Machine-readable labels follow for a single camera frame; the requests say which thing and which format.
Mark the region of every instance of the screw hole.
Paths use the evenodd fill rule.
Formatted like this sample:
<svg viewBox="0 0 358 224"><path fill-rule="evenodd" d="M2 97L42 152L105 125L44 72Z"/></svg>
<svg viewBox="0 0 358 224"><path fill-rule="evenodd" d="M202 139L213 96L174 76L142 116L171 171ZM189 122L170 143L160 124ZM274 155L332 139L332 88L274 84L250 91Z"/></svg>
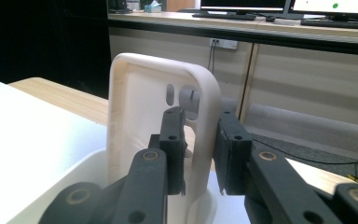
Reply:
<svg viewBox="0 0 358 224"><path fill-rule="evenodd" d="M158 158L158 153L155 151L148 151L142 154L142 158L144 158L146 161L152 161Z"/></svg>
<svg viewBox="0 0 358 224"><path fill-rule="evenodd" d="M175 88L173 87L173 84L168 84L167 92L165 95L165 101L167 102L167 105L173 105L174 96L175 96Z"/></svg>
<svg viewBox="0 0 358 224"><path fill-rule="evenodd" d="M89 197L90 191L88 189L76 189L66 197L66 202L71 205L80 204L85 202Z"/></svg>
<svg viewBox="0 0 358 224"><path fill-rule="evenodd" d="M258 156L265 161L275 161L277 156L272 152L263 151L258 154Z"/></svg>
<svg viewBox="0 0 358 224"><path fill-rule="evenodd" d="M145 220L145 213L141 211L134 211L129 214L129 222L130 223L141 223Z"/></svg>
<svg viewBox="0 0 358 224"><path fill-rule="evenodd" d="M313 212L305 212L304 218L312 224L322 224L324 223L324 220L316 213Z"/></svg>

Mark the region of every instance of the monitor screen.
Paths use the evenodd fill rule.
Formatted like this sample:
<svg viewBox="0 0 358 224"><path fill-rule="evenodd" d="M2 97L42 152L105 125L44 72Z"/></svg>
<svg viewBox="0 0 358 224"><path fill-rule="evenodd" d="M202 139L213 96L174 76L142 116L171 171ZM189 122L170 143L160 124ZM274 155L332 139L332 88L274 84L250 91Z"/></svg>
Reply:
<svg viewBox="0 0 358 224"><path fill-rule="evenodd" d="M286 0L201 0L202 11L282 12Z"/></svg>
<svg viewBox="0 0 358 224"><path fill-rule="evenodd" d="M358 0L292 0L289 11L322 15L358 15Z"/></svg>

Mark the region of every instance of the white plastic part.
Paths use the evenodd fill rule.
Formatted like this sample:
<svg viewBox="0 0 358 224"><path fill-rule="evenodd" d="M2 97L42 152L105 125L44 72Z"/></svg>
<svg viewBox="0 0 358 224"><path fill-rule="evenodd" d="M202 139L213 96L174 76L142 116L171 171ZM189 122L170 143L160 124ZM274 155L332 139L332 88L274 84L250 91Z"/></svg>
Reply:
<svg viewBox="0 0 358 224"><path fill-rule="evenodd" d="M107 185L106 127L0 83L0 223L35 224L66 187Z"/></svg>
<svg viewBox="0 0 358 224"><path fill-rule="evenodd" d="M173 105L166 102L170 84ZM200 93L199 112L196 120L186 121L195 133L194 151L191 159L185 159L186 196L169 196L169 224L213 220L214 211L205 211L208 200L201 196L212 197L205 192L220 114L219 86L207 69L191 63L132 53L119 54L112 62L107 127L110 183L128 173L135 153L147 148L151 134L160 132L163 112L179 105L179 91L185 86Z"/></svg>

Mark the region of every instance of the wooden table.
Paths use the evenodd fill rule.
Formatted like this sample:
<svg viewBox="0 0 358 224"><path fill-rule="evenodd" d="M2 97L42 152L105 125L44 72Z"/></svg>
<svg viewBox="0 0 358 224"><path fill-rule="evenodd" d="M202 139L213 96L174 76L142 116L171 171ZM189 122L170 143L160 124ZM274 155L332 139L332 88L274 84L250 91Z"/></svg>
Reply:
<svg viewBox="0 0 358 224"><path fill-rule="evenodd" d="M204 36L247 43L358 54L358 29L300 25L300 20L265 22L193 18L192 13L109 14L109 27Z"/></svg>
<svg viewBox="0 0 358 224"><path fill-rule="evenodd" d="M103 98L83 91L77 91L40 77L13 82L9 86L20 91L25 91L36 98L59 106L86 119L93 120L102 125L107 124L108 101ZM354 183L344 176L335 175L301 162L291 160L289 162L308 184L330 194L334 192L337 184Z"/></svg>

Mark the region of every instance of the black wall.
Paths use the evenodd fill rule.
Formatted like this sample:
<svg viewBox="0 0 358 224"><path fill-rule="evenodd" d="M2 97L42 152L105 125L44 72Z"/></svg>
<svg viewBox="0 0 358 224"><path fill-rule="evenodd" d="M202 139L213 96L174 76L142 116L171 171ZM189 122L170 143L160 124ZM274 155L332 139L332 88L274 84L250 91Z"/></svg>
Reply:
<svg viewBox="0 0 358 224"><path fill-rule="evenodd" d="M0 81L44 77L107 97L106 2L0 1Z"/></svg>

